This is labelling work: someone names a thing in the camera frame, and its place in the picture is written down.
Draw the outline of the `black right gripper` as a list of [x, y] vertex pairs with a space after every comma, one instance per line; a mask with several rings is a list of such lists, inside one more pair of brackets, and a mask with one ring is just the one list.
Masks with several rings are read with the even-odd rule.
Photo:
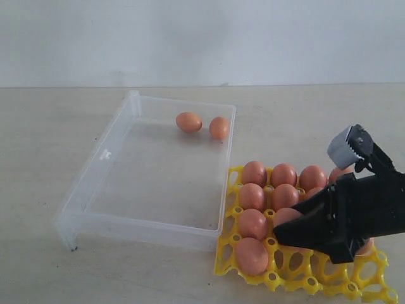
[[273, 227], [279, 244], [351, 263], [351, 241], [404, 233], [404, 174], [345, 174], [291, 209], [302, 216]]

